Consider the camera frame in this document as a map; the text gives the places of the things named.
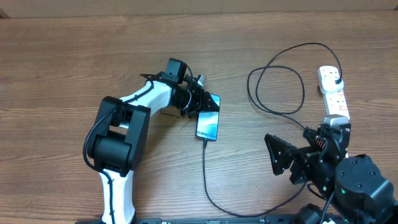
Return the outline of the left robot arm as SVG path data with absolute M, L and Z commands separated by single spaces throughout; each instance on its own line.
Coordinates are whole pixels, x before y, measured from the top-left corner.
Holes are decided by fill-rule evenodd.
M 174 106 L 181 116 L 197 118 L 197 137 L 217 138 L 221 98 L 204 89 L 204 75 L 195 77 L 185 62 L 170 58 L 164 71 L 142 77 L 145 85 L 135 93 L 101 100 L 83 144 L 83 159 L 100 174 L 103 184 L 104 212 L 98 223 L 135 222 L 134 172 L 156 112 Z

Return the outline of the blue Samsung Galaxy smartphone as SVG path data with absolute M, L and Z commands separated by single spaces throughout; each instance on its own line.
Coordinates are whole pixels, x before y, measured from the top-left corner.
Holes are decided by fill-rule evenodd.
M 216 141 L 220 112 L 202 112 L 198 115 L 196 137 Z

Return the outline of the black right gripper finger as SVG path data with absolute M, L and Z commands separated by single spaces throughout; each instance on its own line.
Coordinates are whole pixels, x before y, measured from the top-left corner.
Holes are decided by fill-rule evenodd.
M 325 141 L 318 135 L 317 130 L 311 129 L 308 126 L 304 128 L 302 136 L 312 147 L 323 149 L 325 146 Z
M 291 143 L 271 134 L 266 134 L 264 140 L 269 151 L 274 175 L 283 174 L 290 167 L 297 148 Z

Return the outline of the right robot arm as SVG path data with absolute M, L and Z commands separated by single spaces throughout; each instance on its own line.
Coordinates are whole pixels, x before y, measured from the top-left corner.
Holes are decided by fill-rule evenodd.
M 274 175 L 290 170 L 291 183 L 311 182 L 346 223 L 397 223 L 393 184 L 368 155 L 347 155 L 350 133 L 349 123 L 305 128 L 302 148 L 266 134 Z

